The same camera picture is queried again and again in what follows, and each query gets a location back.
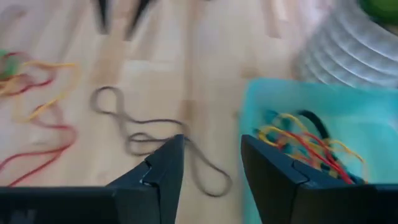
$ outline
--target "plastic container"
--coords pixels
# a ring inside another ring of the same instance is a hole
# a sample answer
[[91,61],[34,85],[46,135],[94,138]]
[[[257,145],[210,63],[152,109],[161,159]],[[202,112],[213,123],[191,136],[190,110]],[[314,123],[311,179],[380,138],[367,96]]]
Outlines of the plastic container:
[[[240,119],[240,134],[252,134],[265,125],[264,112],[317,114],[332,139],[360,154],[369,167],[369,182],[398,183],[398,91],[355,89],[341,85],[260,78],[249,83]],[[357,164],[347,164],[361,175]],[[247,181],[244,183],[244,223],[260,224]]]

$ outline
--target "bundle of wires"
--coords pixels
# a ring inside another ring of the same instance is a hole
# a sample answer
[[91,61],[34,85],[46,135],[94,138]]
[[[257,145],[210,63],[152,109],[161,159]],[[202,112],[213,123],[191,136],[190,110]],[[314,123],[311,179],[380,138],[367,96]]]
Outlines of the bundle of wires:
[[[305,116],[312,121],[322,139],[309,133],[308,128],[291,114],[276,114],[270,125],[258,130],[258,138],[296,160],[320,171],[327,171],[332,177],[343,179],[347,184],[368,182],[368,169],[360,155],[353,152],[342,142],[330,140],[321,120],[311,111],[302,110],[297,114]],[[296,134],[291,131],[291,123],[299,128],[299,133]],[[289,143],[296,147],[293,147],[293,150],[287,150]],[[335,156],[334,152],[343,152],[356,157],[362,163],[363,180],[361,181],[360,178],[351,175],[343,163]]]
[[[76,142],[78,136],[77,131],[73,126],[65,124],[62,111],[57,103],[65,98],[76,87],[80,77],[80,70],[74,63],[52,64],[38,60],[30,60],[29,56],[20,52],[9,53],[5,50],[0,50],[0,57],[2,57],[2,71],[0,72],[0,96],[14,99],[14,119],[20,123],[32,123],[42,128],[57,130],[60,136],[60,145],[53,149],[18,153],[0,162],[0,172],[2,172],[6,166],[15,159],[22,157],[51,155],[50,159],[7,185],[8,187],[13,187],[24,179],[48,167],[50,164],[55,162],[65,150],[70,148]],[[33,76],[21,72],[26,67],[41,68],[48,71],[49,75],[45,81],[36,82]],[[36,109],[34,109],[28,117],[24,118],[20,114],[22,111],[23,102],[21,95],[34,88],[43,88],[53,83],[56,78],[57,69],[63,67],[71,67],[74,71],[73,79],[71,79],[71,82],[67,85],[66,89],[64,89],[52,100],[36,107]],[[52,112],[52,114],[55,116],[57,121],[55,124],[47,124],[40,120],[40,115],[47,110]]]

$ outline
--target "wooden floor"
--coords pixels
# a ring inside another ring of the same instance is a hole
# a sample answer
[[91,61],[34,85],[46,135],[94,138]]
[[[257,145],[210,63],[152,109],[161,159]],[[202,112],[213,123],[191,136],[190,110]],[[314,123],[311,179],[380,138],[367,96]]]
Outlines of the wooden floor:
[[[48,62],[78,63],[83,71],[78,88],[61,102],[65,120],[78,129],[77,143],[19,185],[105,185],[143,160],[124,152],[111,118],[90,110],[93,90],[112,85],[124,92],[131,116],[188,123],[200,149],[232,176],[234,185],[226,197],[208,198],[195,187],[187,156],[177,223],[241,223],[238,118],[245,84],[256,77],[293,78],[294,57],[330,1],[158,0],[128,42],[124,32],[136,1],[113,1],[109,35],[99,34],[90,1],[0,1],[1,48]],[[32,75],[44,77],[36,70]],[[23,113],[49,100],[69,78],[69,71],[62,70],[51,87],[24,95],[28,103]],[[115,97],[104,93],[100,104],[115,110]],[[10,100],[1,101],[0,115],[0,159],[56,142],[56,133],[13,122]],[[177,131],[168,124],[128,128],[159,137]],[[13,162],[0,173],[0,184],[46,159]],[[203,164],[200,177],[211,190],[223,187],[222,176]]]

